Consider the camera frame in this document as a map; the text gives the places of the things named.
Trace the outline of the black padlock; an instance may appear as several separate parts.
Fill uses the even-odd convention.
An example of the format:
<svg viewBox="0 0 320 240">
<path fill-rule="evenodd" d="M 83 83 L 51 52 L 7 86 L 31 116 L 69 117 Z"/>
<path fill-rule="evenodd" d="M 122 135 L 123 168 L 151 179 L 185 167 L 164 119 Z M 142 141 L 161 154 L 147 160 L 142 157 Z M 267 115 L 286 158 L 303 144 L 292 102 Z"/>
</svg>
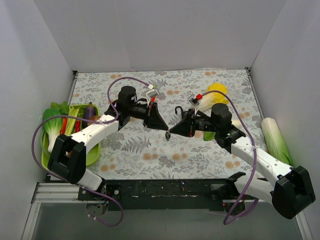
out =
<svg viewBox="0 0 320 240">
<path fill-rule="evenodd" d="M 174 112 L 177 116 L 180 116 L 182 119 L 185 117 L 186 115 L 186 111 L 183 110 L 183 108 L 181 106 L 176 106 L 174 108 Z"/>
</svg>

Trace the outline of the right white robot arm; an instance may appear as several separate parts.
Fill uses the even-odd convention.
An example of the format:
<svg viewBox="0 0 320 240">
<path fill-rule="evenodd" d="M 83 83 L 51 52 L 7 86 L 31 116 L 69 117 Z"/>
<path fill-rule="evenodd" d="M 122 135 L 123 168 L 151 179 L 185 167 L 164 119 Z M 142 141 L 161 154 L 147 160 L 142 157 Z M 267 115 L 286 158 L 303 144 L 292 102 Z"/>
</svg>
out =
<svg viewBox="0 0 320 240">
<path fill-rule="evenodd" d="M 273 205 L 286 219 L 292 219 L 316 200 L 309 172 L 302 166 L 283 163 L 253 146 L 251 139 L 232 124 L 232 113 L 226 104 L 214 104 L 210 116 L 203 113 L 197 116 L 190 108 L 165 137 L 168 140 L 171 134 L 175 134 L 191 138 L 196 131 L 214 132 L 214 139 L 221 148 L 263 175 L 263 179 L 254 179 L 238 172 L 229 177 L 223 188 L 230 198 L 237 199 L 245 192 Z"/>
</svg>

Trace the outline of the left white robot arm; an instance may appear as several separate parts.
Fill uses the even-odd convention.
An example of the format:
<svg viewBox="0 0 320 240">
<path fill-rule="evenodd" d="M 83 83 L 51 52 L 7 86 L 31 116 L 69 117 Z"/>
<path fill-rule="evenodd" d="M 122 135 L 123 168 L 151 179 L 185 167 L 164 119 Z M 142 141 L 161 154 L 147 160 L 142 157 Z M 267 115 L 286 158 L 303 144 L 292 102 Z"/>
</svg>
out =
<svg viewBox="0 0 320 240">
<path fill-rule="evenodd" d="M 160 116 L 155 97 L 158 91 L 150 89 L 145 98 L 138 99 L 132 86 L 121 88 L 118 99 L 112 102 L 108 110 L 93 123 L 77 133 L 57 137 L 47 167 L 54 174 L 70 184 L 89 189 L 95 200 L 106 196 L 103 179 L 87 169 L 87 154 L 109 135 L 121 130 L 131 118 L 143 121 L 143 126 L 167 131 L 168 126 Z"/>
</svg>

